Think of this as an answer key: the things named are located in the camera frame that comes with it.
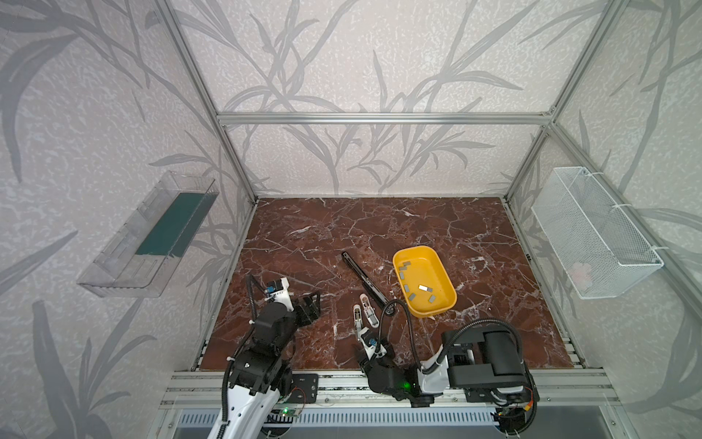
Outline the yellow plastic tray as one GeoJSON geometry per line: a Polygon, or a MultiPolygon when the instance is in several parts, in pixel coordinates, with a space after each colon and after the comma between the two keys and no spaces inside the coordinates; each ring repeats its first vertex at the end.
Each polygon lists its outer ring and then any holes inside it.
{"type": "Polygon", "coordinates": [[[430,318],[455,306],[457,292],[433,248],[415,246],[400,250],[392,263],[413,316],[430,318]]]}

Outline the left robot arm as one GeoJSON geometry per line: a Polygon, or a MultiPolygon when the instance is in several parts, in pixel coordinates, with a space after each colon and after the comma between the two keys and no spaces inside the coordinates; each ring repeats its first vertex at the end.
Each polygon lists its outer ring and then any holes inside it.
{"type": "Polygon", "coordinates": [[[318,320],[321,311],[320,294],[292,298],[285,290],[270,292],[263,309],[252,309],[249,330],[228,358],[210,438],[258,437],[274,405],[293,389],[283,353],[296,331],[318,320]]]}

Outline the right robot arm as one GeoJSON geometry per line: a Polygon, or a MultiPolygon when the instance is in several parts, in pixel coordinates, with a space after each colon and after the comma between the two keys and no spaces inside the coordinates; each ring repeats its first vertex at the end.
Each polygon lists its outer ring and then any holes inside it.
{"type": "Polygon", "coordinates": [[[467,402],[498,407],[534,408],[539,393],[524,360],[522,338],[510,324],[481,318],[442,334],[442,345],[429,360],[400,366],[394,350],[374,331],[362,329],[356,360],[373,393],[413,408],[425,408],[448,390],[460,390],[467,402]]]}

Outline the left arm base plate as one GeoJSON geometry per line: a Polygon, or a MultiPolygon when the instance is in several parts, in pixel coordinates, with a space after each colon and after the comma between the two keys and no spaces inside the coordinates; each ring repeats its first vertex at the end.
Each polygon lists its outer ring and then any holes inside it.
{"type": "Polygon", "coordinates": [[[292,375],[292,388],[287,404],[315,404],[319,388],[317,373],[297,373],[292,375]]]}

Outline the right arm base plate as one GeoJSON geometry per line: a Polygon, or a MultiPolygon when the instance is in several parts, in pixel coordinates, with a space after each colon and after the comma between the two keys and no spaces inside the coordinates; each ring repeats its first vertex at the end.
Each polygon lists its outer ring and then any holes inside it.
{"type": "Polygon", "coordinates": [[[464,389],[467,402],[483,402],[484,404],[495,404],[505,406],[507,400],[497,388],[477,388],[469,387],[464,389]]]}

